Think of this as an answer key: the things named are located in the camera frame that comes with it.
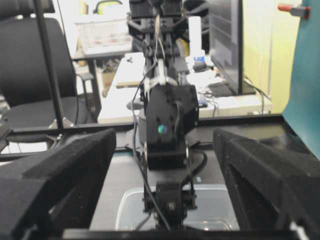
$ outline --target chair backrest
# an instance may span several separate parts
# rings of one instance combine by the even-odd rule
[[[51,99],[48,73],[32,0],[0,0],[0,19],[23,15],[22,19],[0,20],[0,89],[11,107]],[[54,12],[51,0],[46,13]],[[61,27],[56,19],[45,19],[61,97],[76,96],[73,65]]]
[[[98,15],[104,15],[106,8],[109,8],[115,5],[122,5],[122,2],[120,0],[102,0],[97,3],[93,13]]]

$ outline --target teal panel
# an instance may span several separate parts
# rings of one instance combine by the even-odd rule
[[[320,0],[303,0],[302,5],[312,9],[310,18],[300,21],[290,99],[283,116],[320,159]]]

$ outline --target wall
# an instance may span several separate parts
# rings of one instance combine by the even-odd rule
[[[279,3],[296,5],[301,2],[243,0],[244,72],[255,86],[266,94],[269,92],[274,113],[281,113],[289,100],[299,26],[298,17],[278,11],[277,6]]]

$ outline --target black metal pole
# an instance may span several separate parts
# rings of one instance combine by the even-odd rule
[[[33,0],[34,11],[36,14],[36,21],[39,28],[41,45],[44,54],[45,66],[48,73],[49,88],[52,97],[53,108],[55,111],[55,118],[58,129],[63,129],[64,112],[61,104],[61,96],[59,91],[59,85],[57,80],[57,72],[52,57],[52,52],[49,43],[48,31],[44,17],[44,9],[42,0]]]

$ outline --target red clamp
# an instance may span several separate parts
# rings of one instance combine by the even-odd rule
[[[294,6],[292,4],[280,3],[278,9],[283,12],[289,12],[292,16],[308,19],[310,17],[310,6]]]

